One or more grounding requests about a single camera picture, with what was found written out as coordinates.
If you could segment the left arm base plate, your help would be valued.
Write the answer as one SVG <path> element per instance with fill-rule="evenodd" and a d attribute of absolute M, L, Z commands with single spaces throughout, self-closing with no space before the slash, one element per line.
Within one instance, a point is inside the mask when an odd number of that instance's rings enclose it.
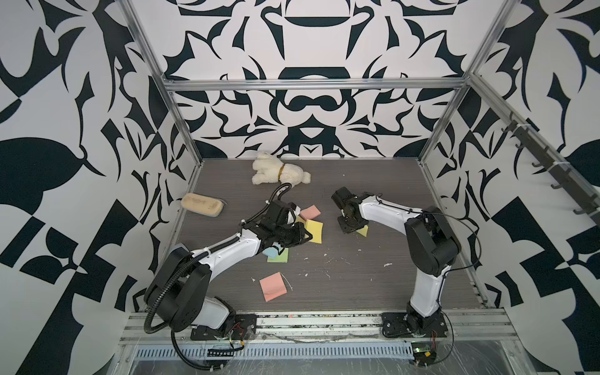
<path fill-rule="evenodd" d="M 196 326 L 192 328 L 192 341 L 212 341 L 229 339 L 234 341 L 245 340 L 256 333 L 258 316 L 256 314 L 230 315 L 218 328 Z"/>

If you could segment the small pink memo pad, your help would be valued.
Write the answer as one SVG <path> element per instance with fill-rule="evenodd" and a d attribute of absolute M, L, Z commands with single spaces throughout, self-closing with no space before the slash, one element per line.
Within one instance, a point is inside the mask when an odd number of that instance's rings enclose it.
<path fill-rule="evenodd" d="M 312 205 L 306 209 L 303 209 L 300 212 L 300 217 L 303 218 L 303 220 L 314 220 L 320 215 L 321 215 L 321 212 L 315 205 Z"/>

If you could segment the torn yellow memo page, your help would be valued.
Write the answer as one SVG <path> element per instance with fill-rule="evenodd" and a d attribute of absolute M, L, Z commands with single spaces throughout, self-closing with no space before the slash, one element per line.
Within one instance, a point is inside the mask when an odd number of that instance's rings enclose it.
<path fill-rule="evenodd" d="M 365 225 L 364 227 L 360 228 L 359 230 L 356 231 L 357 234 L 360 234 L 362 236 L 364 236 L 365 238 L 367 237 L 369 231 L 369 226 Z"/>

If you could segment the green memo pad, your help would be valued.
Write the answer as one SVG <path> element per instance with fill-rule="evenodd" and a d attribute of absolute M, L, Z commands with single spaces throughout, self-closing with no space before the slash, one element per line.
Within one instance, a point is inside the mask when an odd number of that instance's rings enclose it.
<path fill-rule="evenodd" d="M 269 263 L 287 263 L 288 257 L 289 257 L 289 249 L 285 248 L 281 254 L 275 256 L 274 258 L 268 257 L 267 262 L 269 262 Z"/>

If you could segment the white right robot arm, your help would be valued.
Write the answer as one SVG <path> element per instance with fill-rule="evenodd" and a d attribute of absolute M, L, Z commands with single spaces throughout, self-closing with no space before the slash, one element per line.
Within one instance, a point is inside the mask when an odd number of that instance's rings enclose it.
<path fill-rule="evenodd" d="M 375 222 L 406 236 L 410 257 L 417 268 L 409 310 L 421 318 L 438 313 L 445 278 L 462 250 L 449 223 L 455 217 L 436 206 L 426 209 L 402 206 L 368 192 L 355 195 L 346 187 L 339 188 L 331 198 L 342 212 L 337 221 L 346 234 Z"/>

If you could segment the large pink memo pad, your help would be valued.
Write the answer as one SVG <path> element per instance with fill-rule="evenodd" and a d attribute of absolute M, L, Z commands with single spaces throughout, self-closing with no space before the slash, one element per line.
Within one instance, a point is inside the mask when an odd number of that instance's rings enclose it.
<path fill-rule="evenodd" d="M 266 302 L 285 295 L 288 290 L 280 273 L 272 274 L 259 281 Z"/>

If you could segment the yellow memo pad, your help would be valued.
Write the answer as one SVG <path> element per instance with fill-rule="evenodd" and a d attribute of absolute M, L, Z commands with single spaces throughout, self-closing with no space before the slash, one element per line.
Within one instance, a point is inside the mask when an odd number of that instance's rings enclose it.
<path fill-rule="evenodd" d="M 297 223 L 302 223 L 305 229 L 304 239 L 309 242 L 322 244 L 323 224 L 315 220 L 304 220 L 301 217 L 296 219 Z"/>

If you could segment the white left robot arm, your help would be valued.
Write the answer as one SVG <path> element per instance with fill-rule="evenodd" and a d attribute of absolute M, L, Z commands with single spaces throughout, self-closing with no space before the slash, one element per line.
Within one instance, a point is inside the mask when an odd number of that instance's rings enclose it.
<path fill-rule="evenodd" d="M 234 325 L 235 310 L 220 298 L 208 297 L 209 284 L 245 259 L 278 255 L 309 242 L 312 234 L 298 221 L 300 212 L 296 204 L 275 199 L 221 242 L 193 251 L 178 245 L 146 289 L 145 333 L 205 327 L 219 336 L 227 335 Z"/>

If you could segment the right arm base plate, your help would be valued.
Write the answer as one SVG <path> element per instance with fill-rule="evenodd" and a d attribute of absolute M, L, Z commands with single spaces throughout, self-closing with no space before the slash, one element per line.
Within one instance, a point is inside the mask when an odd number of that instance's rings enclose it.
<path fill-rule="evenodd" d="M 448 324 L 440 309 L 429 317 L 418 312 L 384 312 L 382 318 L 382 334 L 386 338 L 446 338 Z"/>

